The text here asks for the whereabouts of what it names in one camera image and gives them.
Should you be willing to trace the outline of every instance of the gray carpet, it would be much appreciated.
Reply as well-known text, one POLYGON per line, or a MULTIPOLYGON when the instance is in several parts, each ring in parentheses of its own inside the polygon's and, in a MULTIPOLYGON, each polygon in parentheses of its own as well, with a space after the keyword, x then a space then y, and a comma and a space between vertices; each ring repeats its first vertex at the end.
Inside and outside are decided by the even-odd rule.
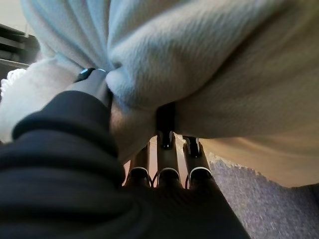
POLYGON ((253 239, 319 239, 310 187, 284 188, 253 170, 211 163, 216 183, 253 239))

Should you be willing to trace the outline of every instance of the fleece blanket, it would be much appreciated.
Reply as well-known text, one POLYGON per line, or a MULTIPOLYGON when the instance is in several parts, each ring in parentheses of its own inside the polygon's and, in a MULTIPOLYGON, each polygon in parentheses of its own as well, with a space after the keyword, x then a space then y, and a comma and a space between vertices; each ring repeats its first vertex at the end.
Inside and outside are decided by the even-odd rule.
POLYGON ((23 0, 44 59, 6 90, 0 139, 87 67, 114 93, 120 159, 176 102, 176 132, 284 186, 319 182, 317 0, 23 0))

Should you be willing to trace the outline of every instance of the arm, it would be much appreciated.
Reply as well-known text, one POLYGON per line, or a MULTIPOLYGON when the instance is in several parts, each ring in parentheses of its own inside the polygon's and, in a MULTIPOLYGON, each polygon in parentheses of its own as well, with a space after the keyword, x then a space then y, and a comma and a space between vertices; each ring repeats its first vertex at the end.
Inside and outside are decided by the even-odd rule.
POLYGON ((14 143, 0 150, 0 238, 144 232, 146 205, 119 192, 125 174, 109 117, 95 97, 69 91, 15 127, 14 143))

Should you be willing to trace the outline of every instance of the hand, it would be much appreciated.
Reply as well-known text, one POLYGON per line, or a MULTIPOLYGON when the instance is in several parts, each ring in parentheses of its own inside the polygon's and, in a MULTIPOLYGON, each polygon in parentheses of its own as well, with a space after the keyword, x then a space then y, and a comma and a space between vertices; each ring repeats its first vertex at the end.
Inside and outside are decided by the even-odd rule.
POLYGON ((85 69, 79 74, 75 83, 67 88, 67 91, 80 91, 90 94, 101 101, 108 109, 111 109, 112 93, 106 84, 106 75, 107 72, 102 69, 85 69))

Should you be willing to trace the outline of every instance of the white fluffy fabric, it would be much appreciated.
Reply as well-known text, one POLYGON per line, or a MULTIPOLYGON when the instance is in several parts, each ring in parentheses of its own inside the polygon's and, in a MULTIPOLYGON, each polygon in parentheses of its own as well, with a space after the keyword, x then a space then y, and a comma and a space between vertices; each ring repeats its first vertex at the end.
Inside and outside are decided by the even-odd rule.
POLYGON ((110 71, 121 159, 176 101, 176 132, 285 186, 319 182, 316 0, 28 0, 45 59, 0 105, 0 138, 87 67, 110 71))

